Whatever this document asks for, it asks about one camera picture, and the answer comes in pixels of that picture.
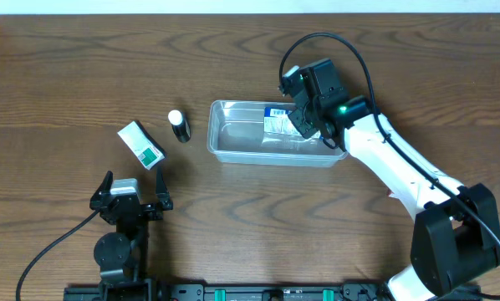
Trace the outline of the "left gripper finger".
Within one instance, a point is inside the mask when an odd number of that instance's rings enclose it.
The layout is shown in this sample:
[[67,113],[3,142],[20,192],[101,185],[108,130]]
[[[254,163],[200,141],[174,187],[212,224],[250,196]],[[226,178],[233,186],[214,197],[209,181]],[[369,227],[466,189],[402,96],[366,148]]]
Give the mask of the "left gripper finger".
[[171,204],[170,193],[164,182],[161,166],[156,169],[156,196],[162,205]]
[[94,202],[102,202],[107,196],[110,195],[110,188],[113,183],[113,172],[107,171],[104,180],[99,185],[98,189],[93,195]]

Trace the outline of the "blue KoolFever box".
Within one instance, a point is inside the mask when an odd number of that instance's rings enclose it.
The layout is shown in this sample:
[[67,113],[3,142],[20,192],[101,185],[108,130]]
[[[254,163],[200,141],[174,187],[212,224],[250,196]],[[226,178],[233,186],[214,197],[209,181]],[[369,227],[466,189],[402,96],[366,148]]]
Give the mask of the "blue KoolFever box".
[[288,115],[290,110],[266,107],[263,115],[263,143],[274,140],[320,140],[321,135],[317,131],[310,138],[303,138],[296,130]]

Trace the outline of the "clear plastic container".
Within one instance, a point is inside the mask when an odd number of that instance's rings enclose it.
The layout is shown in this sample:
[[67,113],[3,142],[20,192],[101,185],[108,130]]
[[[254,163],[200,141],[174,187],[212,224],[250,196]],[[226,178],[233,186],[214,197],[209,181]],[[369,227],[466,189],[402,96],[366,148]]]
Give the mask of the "clear plastic container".
[[292,103],[216,100],[209,116],[207,149],[220,162],[331,167],[347,154],[330,149],[322,140],[274,140],[263,143],[266,107],[294,110]]

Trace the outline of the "dark bottle white cap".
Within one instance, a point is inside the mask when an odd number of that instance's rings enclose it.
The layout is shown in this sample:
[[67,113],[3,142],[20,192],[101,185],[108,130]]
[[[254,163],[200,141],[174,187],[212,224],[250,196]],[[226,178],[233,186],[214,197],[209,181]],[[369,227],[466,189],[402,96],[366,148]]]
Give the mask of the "dark bottle white cap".
[[183,113],[179,110],[171,110],[167,117],[176,138],[181,143],[187,143],[191,139],[191,130]]

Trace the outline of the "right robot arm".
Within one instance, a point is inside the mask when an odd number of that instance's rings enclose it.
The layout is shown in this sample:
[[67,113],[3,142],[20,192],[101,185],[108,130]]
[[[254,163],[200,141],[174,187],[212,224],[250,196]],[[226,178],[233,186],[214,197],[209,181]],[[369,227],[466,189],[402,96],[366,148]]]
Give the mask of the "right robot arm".
[[369,167],[414,221],[410,265],[390,278],[394,300],[471,297],[466,283],[500,266],[500,222],[494,195],[464,186],[411,147],[379,112],[372,95],[351,98],[330,59],[280,75],[295,103],[289,119],[304,138],[320,133]]

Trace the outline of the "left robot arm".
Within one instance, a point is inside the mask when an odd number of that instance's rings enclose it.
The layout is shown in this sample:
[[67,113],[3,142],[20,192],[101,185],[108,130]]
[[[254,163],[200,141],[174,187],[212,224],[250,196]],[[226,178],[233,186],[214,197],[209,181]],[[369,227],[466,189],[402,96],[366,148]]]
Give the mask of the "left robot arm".
[[157,297],[155,281],[146,276],[148,224],[160,221],[163,212],[173,208],[161,168],[156,169],[155,194],[156,202],[142,204],[135,178],[115,180],[108,171],[89,201],[92,210],[116,227],[94,247],[103,300],[125,297],[154,300]]

